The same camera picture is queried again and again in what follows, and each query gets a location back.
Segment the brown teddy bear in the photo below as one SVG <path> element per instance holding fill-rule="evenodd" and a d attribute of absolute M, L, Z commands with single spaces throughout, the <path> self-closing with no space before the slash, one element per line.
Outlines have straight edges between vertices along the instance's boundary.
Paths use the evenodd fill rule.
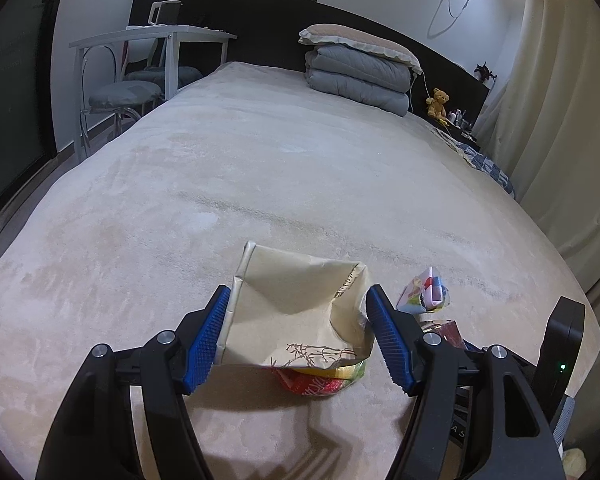
<path fill-rule="evenodd" d="M 433 97 L 428 97 L 426 100 L 427 115 L 440 123 L 446 123 L 446 112 L 444 104 L 449 101 L 449 96 L 438 88 L 433 89 Z"/>

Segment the floor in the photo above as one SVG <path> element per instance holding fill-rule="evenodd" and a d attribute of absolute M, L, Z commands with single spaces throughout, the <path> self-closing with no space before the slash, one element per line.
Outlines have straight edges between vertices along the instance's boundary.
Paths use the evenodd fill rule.
<path fill-rule="evenodd" d="M 131 126 L 131 121 L 125 121 L 123 124 L 123 130 L 128 129 Z M 102 146 L 104 146 L 109 140 L 112 139 L 113 129 L 108 128 L 102 133 L 91 139 L 91 149 L 97 152 Z M 0 232 L 0 258 L 4 254 L 4 251 L 11 245 L 15 240 L 18 233 L 27 223 L 29 216 L 33 213 L 38 203 L 42 200 L 42 197 L 46 195 L 51 186 L 56 180 L 63 176 L 67 171 L 72 170 L 78 164 L 78 159 L 73 153 L 67 160 L 60 164 L 43 182 L 36 188 L 36 190 L 24 201 L 18 211 L 11 217 L 7 225 Z"/>

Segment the metal screw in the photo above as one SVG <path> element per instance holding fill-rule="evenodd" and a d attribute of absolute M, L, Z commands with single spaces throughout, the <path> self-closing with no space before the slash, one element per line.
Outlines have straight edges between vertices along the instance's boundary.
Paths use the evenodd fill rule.
<path fill-rule="evenodd" d="M 168 345 L 176 339 L 176 335 L 171 330 L 163 330 L 158 334 L 158 343 Z"/>
<path fill-rule="evenodd" d="M 504 359 L 507 356 L 507 349 L 504 346 L 494 345 L 491 347 L 491 353 L 498 359 Z"/>
<path fill-rule="evenodd" d="M 107 345 L 99 344 L 91 349 L 91 355 L 94 357 L 103 357 L 109 351 Z"/>
<path fill-rule="evenodd" d="M 442 338 L 435 332 L 427 332 L 422 338 L 426 344 L 431 346 L 439 345 L 442 342 Z"/>

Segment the bed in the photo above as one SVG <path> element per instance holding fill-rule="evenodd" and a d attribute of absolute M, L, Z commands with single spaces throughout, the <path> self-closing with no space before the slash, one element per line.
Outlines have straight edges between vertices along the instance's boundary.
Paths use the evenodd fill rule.
<path fill-rule="evenodd" d="M 62 176 L 1 258 L 0 448 L 24 478 L 89 350 L 174 328 L 230 285 L 250 239 L 365 262 L 393 301 L 435 265 L 462 336 L 530 361 L 558 298 L 581 301 L 572 395 L 600 347 L 554 247 L 426 121 L 232 62 Z M 157 479 L 138 391 L 132 401 L 144 474 Z M 378 348 L 334 397 L 294 396 L 268 370 L 227 366 L 186 402 L 223 480 L 383 478 L 412 403 Z"/>

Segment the paper bag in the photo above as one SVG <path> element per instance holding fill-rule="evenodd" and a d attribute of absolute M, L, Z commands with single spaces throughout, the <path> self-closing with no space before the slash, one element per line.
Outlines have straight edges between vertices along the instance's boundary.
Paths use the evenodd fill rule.
<path fill-rule="evenodd" d="M 371 285 L 360 262 L 248 242 L 218 338 L 216 364 L 338 368 L 369 357 L 361 306 Z"/>

